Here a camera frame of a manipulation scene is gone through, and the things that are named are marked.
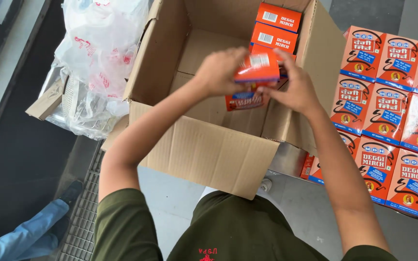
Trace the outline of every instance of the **black shoe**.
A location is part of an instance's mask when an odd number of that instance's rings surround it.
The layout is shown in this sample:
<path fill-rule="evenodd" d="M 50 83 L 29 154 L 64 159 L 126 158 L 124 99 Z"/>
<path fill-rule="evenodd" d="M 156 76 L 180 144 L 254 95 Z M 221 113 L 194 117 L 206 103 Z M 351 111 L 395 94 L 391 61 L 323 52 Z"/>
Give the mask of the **black shoe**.
<path fill-rule="evenodd" d="M 70 220 L 67 216 L 61 217 L 54 225 L 51 227 L 51 234 L 54 234 L 58 239 L 58 244 L 61 243 L 64 235 L 66 235 L 67 229 L 69 228 Z"/>
<path fill-rule="evenodd" d="M 75 200 L 82 193 L 82 191 L 83 183 L 81 181 L 74 180 L 66 189 L 66 191 L 62 193 L 59 199 L 67 203 L 69 207 L 72 208 L 73 204 L 75 203 Z"/>

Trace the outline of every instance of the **plastic bag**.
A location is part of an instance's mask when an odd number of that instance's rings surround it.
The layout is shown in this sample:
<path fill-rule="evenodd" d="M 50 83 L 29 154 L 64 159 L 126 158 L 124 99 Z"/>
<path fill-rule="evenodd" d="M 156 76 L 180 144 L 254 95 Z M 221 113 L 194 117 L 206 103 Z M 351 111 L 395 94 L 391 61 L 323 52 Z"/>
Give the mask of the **plastic bag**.
<path fill-rule="evenodd" d="M 122 97 L 147 21 L 148 0 L 65 0 L 66 36 L 54 55 L 104 97 Z"/>

